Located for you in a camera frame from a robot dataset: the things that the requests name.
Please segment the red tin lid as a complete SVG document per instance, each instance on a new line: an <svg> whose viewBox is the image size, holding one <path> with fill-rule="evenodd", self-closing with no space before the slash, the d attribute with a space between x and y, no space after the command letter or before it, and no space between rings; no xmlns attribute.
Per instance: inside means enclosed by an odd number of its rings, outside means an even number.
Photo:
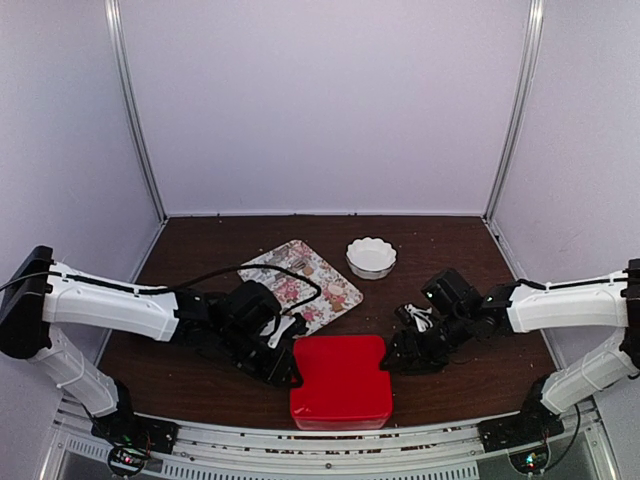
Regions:
<svg viewBox="0 0 640 480"><path fill-rule="evenodd" d="M385 352L376 335L296 340L293 353L304 384L290 391L292 419L391 415L391 377L379 368Z"/></svg>

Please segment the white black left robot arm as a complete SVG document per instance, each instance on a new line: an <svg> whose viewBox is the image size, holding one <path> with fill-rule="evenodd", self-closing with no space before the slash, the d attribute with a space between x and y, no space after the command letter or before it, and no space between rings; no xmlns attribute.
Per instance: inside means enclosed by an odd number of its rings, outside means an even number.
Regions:
<svg viewBox="0 0 640 480"><path fill-rule="evenodd" d="M123 444L144 433L126 386L100 372L61 327L82 324L141 335L156 342L221 352L247 375L297 388L302 375L290 347L269 346L267 326L286 315L261 283L229 293L202 293L192 282L150 287L109 280L57 262L37 246L1 286L1 351L41 368L74 396L90 418Z"/></svg>

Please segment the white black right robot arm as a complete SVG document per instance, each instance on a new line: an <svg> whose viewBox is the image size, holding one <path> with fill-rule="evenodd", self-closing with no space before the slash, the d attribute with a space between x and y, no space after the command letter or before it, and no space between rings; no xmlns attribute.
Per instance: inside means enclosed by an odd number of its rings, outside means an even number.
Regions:
<svg viewBox="0 0 640 480"><path fill-rule="evenodd" d="M485 451L543 442L563 433L561 414L625 377L639 374L639 262L623 270L564 283L517 279L480 294L457 270L445 269L421 289L428 308L408 303L380 362L403 375L437 373L471 339L579 327L611 335L564 369L530 387L518 413L479 423Z"/></svg>

